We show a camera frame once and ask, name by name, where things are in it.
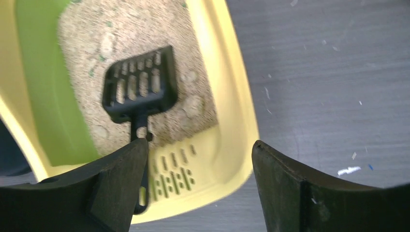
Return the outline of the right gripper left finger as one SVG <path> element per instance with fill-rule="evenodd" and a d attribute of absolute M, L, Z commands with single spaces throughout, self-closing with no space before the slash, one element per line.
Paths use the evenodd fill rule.
<path fill-rule="evenodd" d="M 0 189 L 3 232 L 127 232 L 148 155 L 137 139 L 37 184 Z"/>

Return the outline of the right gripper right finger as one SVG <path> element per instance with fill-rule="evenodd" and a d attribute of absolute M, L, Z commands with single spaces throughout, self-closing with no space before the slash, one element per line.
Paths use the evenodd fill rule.
<path fill-rule="evenodd" d="M 410 186 L 377 188 L 298 162 L 265 142 L 252 164 L 269 232 L 407 232 Z"/>

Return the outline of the black litter scoop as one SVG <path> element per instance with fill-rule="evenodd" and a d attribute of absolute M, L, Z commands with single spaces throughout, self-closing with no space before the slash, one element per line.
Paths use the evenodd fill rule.
<path fill-rule="evenodd" d="M 103 81 L 102 107 L 116 124 L 129 122 L 130 140 L 137 131 L 154 138 L 148 129 L 149 116 L 170 110 L 178 100 L 176 62 L 171 45 L 115 61 Z"/>

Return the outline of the yellow green litter box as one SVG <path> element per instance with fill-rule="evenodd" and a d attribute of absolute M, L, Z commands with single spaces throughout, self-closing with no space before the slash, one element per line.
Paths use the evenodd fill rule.
<path fill-rule="evenodd" d="M 0 115 L 37 180 L 97 159 L 58 44 L 66 0 L 0 3 Z M 240 188 L 252 172 L 259 139 L 252 96 L 229 8 L 224 0 L 190 0 L 218 125 L 152 150 L 148 209 L 132 224 L 173 217 Z"/>

